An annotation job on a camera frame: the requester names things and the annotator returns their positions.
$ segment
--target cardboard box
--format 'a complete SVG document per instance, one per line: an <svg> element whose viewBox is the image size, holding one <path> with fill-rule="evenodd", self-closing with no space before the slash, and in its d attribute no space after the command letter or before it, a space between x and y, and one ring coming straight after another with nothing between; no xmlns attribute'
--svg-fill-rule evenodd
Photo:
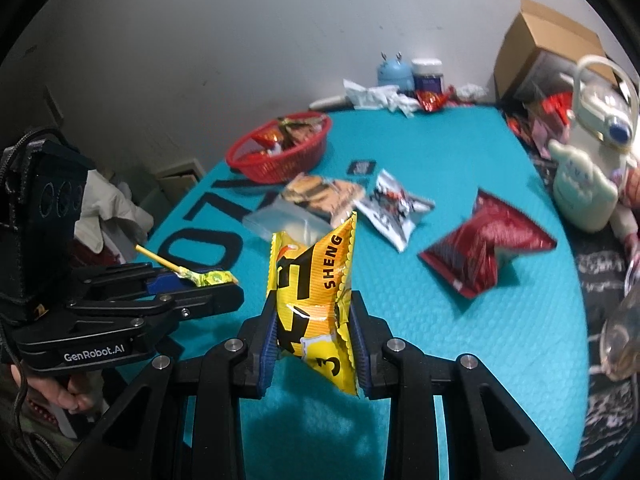
<svg viewBox="0 0 640 480"><path fill-rule="evenodd" d="M542 4L520 0L520 12L495 61L498 97L528 103L570 90L559 73L573 77L575 63L587 54L606 57L595 32ZM583 79L585 82L596 78L617 87L609 67L596 65L593 71Z"/></svg>

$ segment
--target human hand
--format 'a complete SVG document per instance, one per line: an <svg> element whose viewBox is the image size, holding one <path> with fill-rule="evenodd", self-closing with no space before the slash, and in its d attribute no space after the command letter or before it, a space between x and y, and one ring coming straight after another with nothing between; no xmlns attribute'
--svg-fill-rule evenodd
<svg viewBox="0 0 640 480"><path fill-rule="evenodd" d="M101 406L103 380L99 371L71 375L66 388L53 377L36 376L26 370L25 373L30 387L28 398L44 408L51 403L70 413L80 413ZM15 365L11 365L11 374L19 386L20 372Z"/></svg>

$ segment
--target white wall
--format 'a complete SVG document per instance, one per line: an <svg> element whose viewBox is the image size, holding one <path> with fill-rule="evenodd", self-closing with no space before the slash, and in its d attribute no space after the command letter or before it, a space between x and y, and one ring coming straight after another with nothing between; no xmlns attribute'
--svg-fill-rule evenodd
<svg viewBox="0 0 640 480"><path fill-rule="evenodd" d="M608 54L632 70L584 0L537 1L595 30ZM46 60L29 83L34 100L42 100L48 82L65 133L89 156L115 169L142 162L155 171L192 156L209 169L243 132L340 93L343 77L373 85L381 50L439 57L447 82L484 85L519 0L54 0L52 6L53 32L38 45Z"/></svg>

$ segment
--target white lid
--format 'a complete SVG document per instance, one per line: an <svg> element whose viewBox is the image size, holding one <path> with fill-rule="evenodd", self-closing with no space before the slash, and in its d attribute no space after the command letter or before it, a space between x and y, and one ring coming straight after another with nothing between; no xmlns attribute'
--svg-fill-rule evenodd
<svg viewBox="0 0 640 480"><path fill-rule="evenodd" d="M435 57L417 57L411 60L412 71L415 74L441 74L442 62Z"/></svg>

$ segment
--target lollipop stick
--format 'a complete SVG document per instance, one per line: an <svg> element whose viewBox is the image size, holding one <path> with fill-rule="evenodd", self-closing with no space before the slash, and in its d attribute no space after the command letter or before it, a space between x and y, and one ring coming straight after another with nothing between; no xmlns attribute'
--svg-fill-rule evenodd
<svg viewBox="0 0 640 480"><path fill-rule="evenodd" d="M144 254L147 258L151 258L153 261L158 262L160 265L165 266L167 269L171 269L173 272L180 272L180 267L176 264L172 264L169 260L165 260L157 254L153 254L151 251L146 250L144 247L136 245L136 250Z"/></svg>

